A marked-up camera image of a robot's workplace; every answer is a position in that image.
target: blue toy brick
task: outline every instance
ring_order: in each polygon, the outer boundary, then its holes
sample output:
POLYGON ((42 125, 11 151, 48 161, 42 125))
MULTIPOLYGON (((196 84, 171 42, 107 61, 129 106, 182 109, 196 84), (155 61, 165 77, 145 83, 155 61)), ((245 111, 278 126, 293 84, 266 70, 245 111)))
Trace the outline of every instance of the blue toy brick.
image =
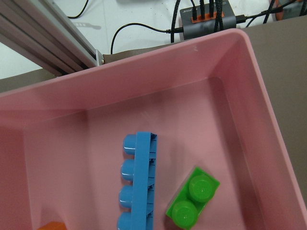
POLYGON ((118 230, 153 230, 154 182, 157 135, 150 132, 129 134, 123 143, 124 151, 134 155, 121 166, 121 175, 132 185, 119 192, 119 203, 131 208, 118 218, 118 230))

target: bin floor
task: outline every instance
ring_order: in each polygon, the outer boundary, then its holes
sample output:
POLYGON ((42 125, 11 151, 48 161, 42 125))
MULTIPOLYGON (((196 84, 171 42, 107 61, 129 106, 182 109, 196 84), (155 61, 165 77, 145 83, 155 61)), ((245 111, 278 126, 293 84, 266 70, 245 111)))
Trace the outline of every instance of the bin floor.
POLYGON ((36 123, 24 130, 33 228, 115 230, 127 134, 158 135, 154 229, 194 166, 221 182, 193 230, 265 229, 256 191, 218 78, 36 123))

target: green toy brick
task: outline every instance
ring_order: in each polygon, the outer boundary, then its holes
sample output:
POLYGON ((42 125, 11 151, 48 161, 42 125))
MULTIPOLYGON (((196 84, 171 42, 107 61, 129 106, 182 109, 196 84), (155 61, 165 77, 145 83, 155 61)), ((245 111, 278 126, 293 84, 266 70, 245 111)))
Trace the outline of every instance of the green toy brick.
POLYGON ((212 199, 220 182, 196 167, 166 211, 166 215, 182 229, 192 228, 212 199))

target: orange building block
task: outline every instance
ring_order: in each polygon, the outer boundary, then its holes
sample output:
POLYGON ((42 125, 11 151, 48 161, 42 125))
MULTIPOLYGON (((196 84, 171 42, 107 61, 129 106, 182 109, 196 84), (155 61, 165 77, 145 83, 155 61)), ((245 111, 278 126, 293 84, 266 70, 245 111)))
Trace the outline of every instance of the orange building block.
POLYGON ((67 230, 64 223, 50 222, 45 226, 40 227, 38 230, 67 230))

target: green stud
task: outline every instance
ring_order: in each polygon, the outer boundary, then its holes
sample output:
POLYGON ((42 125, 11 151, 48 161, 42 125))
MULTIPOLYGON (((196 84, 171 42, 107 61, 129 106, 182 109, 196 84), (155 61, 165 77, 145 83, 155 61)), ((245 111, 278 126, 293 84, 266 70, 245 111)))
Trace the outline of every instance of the green stud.
POLYGON ((208 202, 215 192, 212 179, 207 175, 195 176, 189 183, 189 194, 197 202, 208 202))
POLYGON ((193 203, 183 200, 174 205, 172 217, 178 227, 190 229, 197 222, 198 212, 193 203))

